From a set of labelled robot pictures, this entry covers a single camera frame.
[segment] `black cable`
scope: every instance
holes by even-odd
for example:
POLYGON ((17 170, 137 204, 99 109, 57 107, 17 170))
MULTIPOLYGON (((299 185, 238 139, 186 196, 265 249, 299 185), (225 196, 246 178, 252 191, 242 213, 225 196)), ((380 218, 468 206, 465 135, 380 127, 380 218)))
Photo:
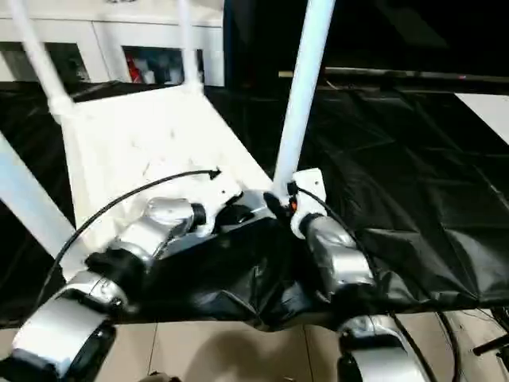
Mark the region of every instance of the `black cable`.
POLYGON ((343 226, 344 229, 347 229, 347 226, 346 224, 343 222, 343 219, 341 219, 341 216, 339 216, 333 209, 331 209, 327 203, 325 203, 323 200, 321 200, 317 195, 315 195, 314 193, 311 193, 310 191, 308 191, 307 189, 302 189, 301 187, 299 186, 296 186, 295 188, 297 191, 300 191, 301 193, 305 193, 307 196, 311 197, 312 199, 314 199, 319 205, 321 205, 327 212, 330 216, 332 216, 332 218, 337 221, 339 224, 341 224, 343 226))
POLYGON ((220 173, 219 170, 196 170, 196 171, 186 171, 184 173, 177 173, 175 175, 171 175, 169 177, 163 177, 161 179, 158 179, 156 181, 152 181, 150 183, 147 183, 146 185, 142 185, 141 187, 138 187, 136 189, 131 190, 128 193, 124 193, 122 196, 117 197, 113 201, 109 202, 107 205, 102 207, 98 212, 96 212, 94 215, 89 217, 76 231, 69 237, 69 239, 65 242, 64 246, 60 249, 58 254, 55 257, 55 261, 53 262, 52 267, 49 269, 48 275, 46 276, 44 284, 42 284, 41 292, 39 292, 39 295, 37 296, 37 300, 35 301, 35 304, 33 305, 33 311, 37 310, 39 305, 42 303, 42 300, 45 296, 46 289, 48 288, 49 282, 51 281, 53 274, 55 273, 56 269, 58 268, 60 261, 64 258, 65 253, 67 250, 74 244, 76 239, 80 237, 80 235, 91 226, 92 223, 94 223, 100 216, 102 216, 105 212, 115 207, 118 203, 121 201, 124 201, 128 197, 132 197, 133 195, 140 193, 141 191, 145 191, 146 189, 152 188, 156 185, 160 185, 161 183, 165 183, 167 181, 172 181, 175 179, 178 179, 179 177, 188 177, 191 175, 202 175, 206 174, 209 175, 211 178, 214 178, 216 175, 220 173))
POLYGON ((399 331, 402 333, 402 335, 405 337, 405 339, 410 344, 410 347, 415 353, 415 356, 419 359, 419 362, 421 362, 422 367, 424 368, 425 373, 429 377, 430 382, 438 382, 437 376, 433 372, 433 369, 429 365, 428 360, 426 360, 426 357, 424 357, 424 354, 422 354, 421 348, 415 343, 414 338, 408 333, 408 330, 406 330, 406 327, 403 325, 403 323, 399 320, 398 317, 396 317, 395 314, 391 315, 392 319, 396 323, 396 326, 398 327, 399 331))
MULTIPOLYGON (((295 184, 292 184, 292 187, 290 187, 292 190, 296 189, 297 191, 305 193, 306 195, 308 195, 309 197, 314 199, 317 203, 319 203, 328 212, 328 214, 335 221, 337 221, 339 224, 341 224, 344 229, 347 229, 347 226, 344 224, 343 219, 341 219, 341 217, 336 212, 334 212, 334 210, 332 210, 331 207, 329 207, 317 195, 311 193, 310 191, 308 191, 306 189, 302 189, 302 188, 298 187, 295 184)), ((348 233, 352 236, 352 238, 355 239, 355 237, 350 232, 348 232, 348 233)), ((376 256, 376 257, 378 257, 382 261, 387 262, 386 259, 384 259, 384 258, 382 258, 380 256, 376 256)), ((431 293, 428 292, 426 288, 424 288, 424 286, 417 280, 417 278, 413 277, 411 273, 406 272, 401 267, 396 266, 395 268, 399 269, 399 271, 400 271, 400 273, 402 275, 409 276, 409 278, 412 279, 412 282, 417 287, 419 287, 419 289, 421 289, 421 291, 430 300, 433 300, 433 297, 431 296, 431 293)), ((447 336, 449 337, 449 341, 450 341, 450 345, 451 345, 451 350, 453 351, 454 369, 453 369, 452 382, 460 382, 462 360, 461 360, 460 346, 459 346, 456 334, 454 333, 454 330, 453 330, 453 328, 452 328, 448 318, 445 316, 445 314, 443 312, 441 312, 441 311, 438 311, 437 315, 438 315, 439 319, 441 320, 442 324, 444 325, 445 332, 447 333, 447 336)), ((425 371, 428 373, 428 376, 431 379, 431 382, 436 382, 437 378, 434 375, 433 370, 429 366, 428 361, 425 359, 424 355, 422 354, 422 351, 418 348, 417 344, 415 343, 414 339, 411 337, 410 333, 408 333, 408 331, 406 330, 405 326, 401 323, 401 321, 398 320, 398 318, 395 316, 395 314, 392 314, 391 316, 394 319, 394 322, 396 323, 396 326, 402 332, 403 336, 405 336, 405 338, 408 340, 408 342, 409 342, 410 346, 412 347, 412 349, 414 350, 416 356, 418 357, 418 359, 422 363, 422 366, 425 369, 425 371)))
POLYGON ((451 349, 453 351, 453 359, 454 359, 454 372, 452 382, 460 382, 461 381, 461 352, 460 352, 460 344, 458 343, 458 339, 456 334, 454 333, 453 326, 451 322, 445 316, 444 312, 437 312, 437 316, 444 325, 445 332, 451 341, 451 349))

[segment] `white pole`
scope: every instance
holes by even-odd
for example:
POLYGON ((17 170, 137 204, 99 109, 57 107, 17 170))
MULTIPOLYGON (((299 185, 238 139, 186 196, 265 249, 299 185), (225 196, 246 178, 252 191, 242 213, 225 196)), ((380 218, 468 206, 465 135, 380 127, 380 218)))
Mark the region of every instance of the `white pole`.
POLYGON ((181 25, 182 61, 184 64, 184 84, 191 88, 202 88, 196 62, 196 50, 192 39, 191 10, 189 0, 178 1, 178 12, 181 25))
POLYGON ((48 98, 50 111, 56 118, 56 121, 60 123, 60 117, 68 112, 73 102, 65 92, 64 86, 60 82, 48 52, 46 52, 45 47, 37 38, 33 23, 27 14, 24 1, 8 0, 8 2, 14 23, 21 34, 23 48, 48 98))
POLYGON ((334 3, 335 0, 308 0, 274 175, 274 192, 280 198, 288 194, 286 185, 301 156, 334 3))
MULTIPOLYGON (((53 257, 75 231, 2 134, 0 199, 53 257)), ((61 263, 66 279, 83 268, 86 255, 82 244, 69 249, 61 263)))

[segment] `black fabric cover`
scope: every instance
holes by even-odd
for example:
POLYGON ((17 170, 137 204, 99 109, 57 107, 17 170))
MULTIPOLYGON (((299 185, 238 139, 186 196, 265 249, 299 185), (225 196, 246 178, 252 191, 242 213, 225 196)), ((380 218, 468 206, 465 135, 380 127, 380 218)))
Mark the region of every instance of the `black fabric cover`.
MULTIPOLYGON (((87 86, 78 99, 148 88, 87 86)), ((287 94, 206 93, 271 176, 287 94)), ((3 134, 70 215, 61 133, 44 98, 32 88, 4 91, 0 104, 3 134)), ((509 305, 508 158, 506 143, 454 95, 318 92, 300 167, 322 170, 328 203, 369 255, 377 289, 329 301, 305 243, 285 222, 262 220, 162 261, 141 309, 124 320, 235 320, 275 330, 333 327, 359 306, 372 313, 509 305)), ((14 220, 2 211, 2 226, 13 231, 0 259, 4 325, 28 308, 51 263, 14 220)))

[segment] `cabinet door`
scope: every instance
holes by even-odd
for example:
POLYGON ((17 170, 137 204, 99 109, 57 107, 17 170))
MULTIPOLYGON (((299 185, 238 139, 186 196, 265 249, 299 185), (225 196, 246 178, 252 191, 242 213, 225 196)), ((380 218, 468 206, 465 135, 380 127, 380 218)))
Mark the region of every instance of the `cabinet door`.
MULTIPOLYGON (((112 80, 181 84, 184 79, 178 25, 94 22, 112 80)), ((207 85, 224 86, 223 29, 193 26, 198 67, 207 85)))
MULTIPOLYGON (((34 24, 64 82, 109 80, 91 22, 36 20, 34 24)), ((0 19, 0 80, 37 81, 10 19, 0 19)))

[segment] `tiled floor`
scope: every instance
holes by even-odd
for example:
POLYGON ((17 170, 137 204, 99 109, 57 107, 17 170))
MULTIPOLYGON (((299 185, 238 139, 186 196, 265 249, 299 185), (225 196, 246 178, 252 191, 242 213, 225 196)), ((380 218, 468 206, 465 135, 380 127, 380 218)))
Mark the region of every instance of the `tiled floor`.
MULTIPOLYGON (((458 317, 454 325, 466 364, 464 380, 507 381, 494 356, 476 358, 470 351, 501 332, 481 328, 487 324, 479 318, 458 317), (475 333, 461 335, 466 328, 475 333)), ((438 381, 449 381, 452 356, 436 316, 412 314, 401 318, 438 381)), ((14 329, 0 331, 0 358, 7 354, 15 333, 14 329)), ((123 325, 97 382, 136 382, 153 371, 179 376, 184 382, 337 382, 339 355, 336 335, 316 326, 263 333, 235 322, 123 325)))

